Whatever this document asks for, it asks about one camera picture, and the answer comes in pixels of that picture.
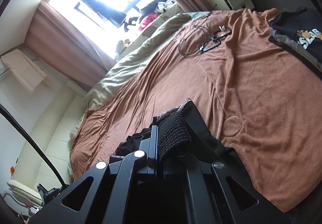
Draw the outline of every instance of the white nightstand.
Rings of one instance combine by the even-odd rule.
[[[252,0],[208,0],[214,10],[254,9]]]

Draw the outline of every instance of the fleece blanket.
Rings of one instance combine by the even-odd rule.
[[[256,190],[284,212],[300,203],[322,179],[322,82],[268,41],[276,14],[215,11],[180,29],[112,99],[86,111],[70,153],[74,177],[191,98],[214,138],[237,151]],[[232,34],[186,58],[178,48],[194,52],[207,36],[193,23]]]

